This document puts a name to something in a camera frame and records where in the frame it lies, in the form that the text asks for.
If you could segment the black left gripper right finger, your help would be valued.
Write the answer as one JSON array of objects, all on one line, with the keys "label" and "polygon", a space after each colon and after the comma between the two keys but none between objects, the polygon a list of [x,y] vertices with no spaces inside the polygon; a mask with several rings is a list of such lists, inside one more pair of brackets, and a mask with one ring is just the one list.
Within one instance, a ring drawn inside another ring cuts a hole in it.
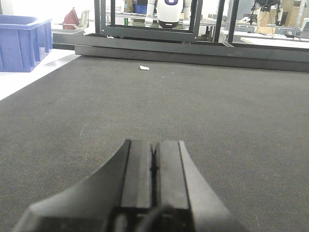
[{"label": "black left gripper right finger", "polygon": [[171,205],[186,232],[246,231],[204,179],[183,141],[160,141],[155,154],[157,203]]}]

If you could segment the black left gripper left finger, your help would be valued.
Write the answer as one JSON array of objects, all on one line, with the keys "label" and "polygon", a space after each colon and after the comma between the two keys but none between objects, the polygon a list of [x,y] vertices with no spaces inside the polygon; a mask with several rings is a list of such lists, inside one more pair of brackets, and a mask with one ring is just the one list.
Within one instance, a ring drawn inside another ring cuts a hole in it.
[{"label": "black left gripper left finger", "polygon": [[30,205],[13,231],[107,232],[114,215],[151,208],[151,165],[151,143],[126,139],[89,177]]}]

